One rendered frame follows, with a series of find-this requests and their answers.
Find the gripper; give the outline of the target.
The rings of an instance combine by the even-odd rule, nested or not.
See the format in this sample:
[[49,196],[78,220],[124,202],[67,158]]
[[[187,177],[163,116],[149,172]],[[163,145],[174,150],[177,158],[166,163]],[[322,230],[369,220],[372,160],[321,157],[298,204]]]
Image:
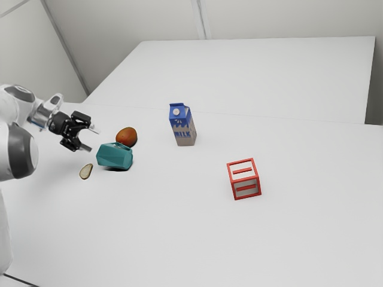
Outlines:
[[80,141],[75,130],[88,129],[93,133],[100,133],[100,130],[92,123],[91,116],[79,111],[74,111],[71,116],[60,111],[55,113],[51,118],[48,129],[56,135],[61,135],[60,144],[72,152],[78,150],[90,152],[92,150],[92,147]]

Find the teal faceted mug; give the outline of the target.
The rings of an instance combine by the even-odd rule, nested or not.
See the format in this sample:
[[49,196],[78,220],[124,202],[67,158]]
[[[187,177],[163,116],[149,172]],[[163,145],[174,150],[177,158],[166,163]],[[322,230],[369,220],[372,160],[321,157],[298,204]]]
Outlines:
[[119,142],[101,144],[97,153],[98,165],[128,170],[133,163],[132,149]]

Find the brown oval slice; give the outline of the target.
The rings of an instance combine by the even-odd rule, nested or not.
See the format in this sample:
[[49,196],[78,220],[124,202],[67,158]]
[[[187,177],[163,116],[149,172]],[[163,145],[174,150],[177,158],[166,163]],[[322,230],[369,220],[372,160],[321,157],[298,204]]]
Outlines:
[[79,171],[79,177],[81,179],[83,179],[83,180],[88,179],[90,174],[91,174],[91,172],[92,172],[92,169],[93,169],[93,164],[92,163],[86,164]]

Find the red-orange mango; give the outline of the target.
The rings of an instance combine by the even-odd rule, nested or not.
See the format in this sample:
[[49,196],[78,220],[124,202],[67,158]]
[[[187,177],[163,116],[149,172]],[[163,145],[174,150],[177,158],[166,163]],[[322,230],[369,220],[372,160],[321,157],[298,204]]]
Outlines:
[[125,127],[121,129],[115,136],[115,141],[128,146],[133,147],[138,140],[138,134],[133,127]]

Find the blue and grey milk carton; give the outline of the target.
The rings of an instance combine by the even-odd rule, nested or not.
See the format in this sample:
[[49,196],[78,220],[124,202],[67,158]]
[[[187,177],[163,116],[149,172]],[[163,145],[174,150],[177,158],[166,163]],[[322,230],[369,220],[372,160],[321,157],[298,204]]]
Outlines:
[[191,110],[183,103],[171,103],[169,122],[178,146],[194,146],[197,131]]

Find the red frame cube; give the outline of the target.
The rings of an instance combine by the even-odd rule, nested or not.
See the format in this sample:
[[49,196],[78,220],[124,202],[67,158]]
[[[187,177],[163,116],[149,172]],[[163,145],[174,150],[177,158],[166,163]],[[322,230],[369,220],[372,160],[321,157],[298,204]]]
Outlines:
[[260,177],[253,158],[246,158],[226,164],[229,181],[235,200],[260,196]]

